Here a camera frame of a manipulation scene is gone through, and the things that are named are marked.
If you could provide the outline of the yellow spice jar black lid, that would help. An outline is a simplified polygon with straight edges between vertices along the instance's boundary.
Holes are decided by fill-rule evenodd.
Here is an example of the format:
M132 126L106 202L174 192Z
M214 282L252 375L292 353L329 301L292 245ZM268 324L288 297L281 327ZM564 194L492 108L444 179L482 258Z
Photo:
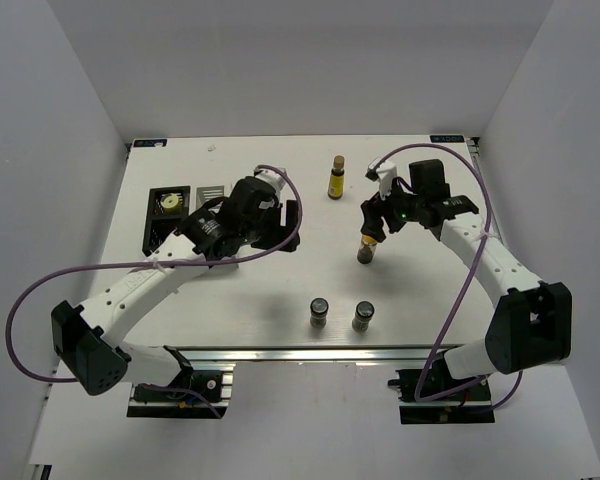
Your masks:
M362 235L357 251L357 261L363 265L370 264L375 256L378 241L368 235Z

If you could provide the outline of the small brown bottle tan cap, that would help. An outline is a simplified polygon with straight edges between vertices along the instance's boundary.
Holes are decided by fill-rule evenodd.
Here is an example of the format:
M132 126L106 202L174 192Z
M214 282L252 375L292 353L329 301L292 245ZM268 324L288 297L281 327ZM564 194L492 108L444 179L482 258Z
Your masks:
M328 196L337 200L344 193L344 174L345 174L345 158L342 155L336 155L333 159L332 168L328 184Z

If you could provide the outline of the dark spice jar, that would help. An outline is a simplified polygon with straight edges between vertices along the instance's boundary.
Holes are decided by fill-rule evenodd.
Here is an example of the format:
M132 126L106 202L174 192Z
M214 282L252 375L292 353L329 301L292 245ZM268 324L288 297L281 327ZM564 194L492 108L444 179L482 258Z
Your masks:
M360 301L355 307L351 323L352 329L359 333L366 332L374 314L375 307L371 302L366 300Z
M327 323L329 303L325 298L317 297L310 302L310 324L314 328L324 328Z

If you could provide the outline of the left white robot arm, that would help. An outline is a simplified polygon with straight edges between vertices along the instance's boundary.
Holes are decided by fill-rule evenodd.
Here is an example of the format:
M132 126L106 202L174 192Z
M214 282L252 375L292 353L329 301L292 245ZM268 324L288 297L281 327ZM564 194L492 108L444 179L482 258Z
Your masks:
M185 218L144 261L119 281L77 306L63 301L51 313L53 346L87 394L101 395L120 382L155 385L179 399L191 387L193 368L172 346L126 342L127 334L185 283L214 266L236 265L248 246L263 257L294 251L302 205L283 201L285 170L262 165L226 197Z

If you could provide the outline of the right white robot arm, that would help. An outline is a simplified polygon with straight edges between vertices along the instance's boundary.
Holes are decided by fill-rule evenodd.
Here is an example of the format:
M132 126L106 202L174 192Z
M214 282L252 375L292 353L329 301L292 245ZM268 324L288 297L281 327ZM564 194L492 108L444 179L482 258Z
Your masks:
M377 243L409 222L420 224L469 268L494 307L485 337L442 354L431 374L433 390L452 399L471 377L511 374L566 359L571 353L572 294L523 266L497 238L465 195L454 196L437 159L410 164L410 190L396 166L373 161L367 178L378 191L361 205L364 236Z

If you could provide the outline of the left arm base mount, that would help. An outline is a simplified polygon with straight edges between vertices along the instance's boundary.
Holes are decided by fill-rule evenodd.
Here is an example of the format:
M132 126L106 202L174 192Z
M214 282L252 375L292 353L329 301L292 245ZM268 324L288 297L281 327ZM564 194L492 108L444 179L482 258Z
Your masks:
M193 373L174 387L133 385L128 418L220 420L232 396L234 364L195 364Z

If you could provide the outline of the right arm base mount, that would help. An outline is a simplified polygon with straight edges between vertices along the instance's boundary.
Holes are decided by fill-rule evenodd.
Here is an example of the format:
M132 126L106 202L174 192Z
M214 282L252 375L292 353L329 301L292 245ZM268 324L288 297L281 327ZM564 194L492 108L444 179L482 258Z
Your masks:
M419 369L401 369L387 381L387 387L398 395L402 425L469 425L492 424L491 391L486 381L442 399L427 402L415 400Z

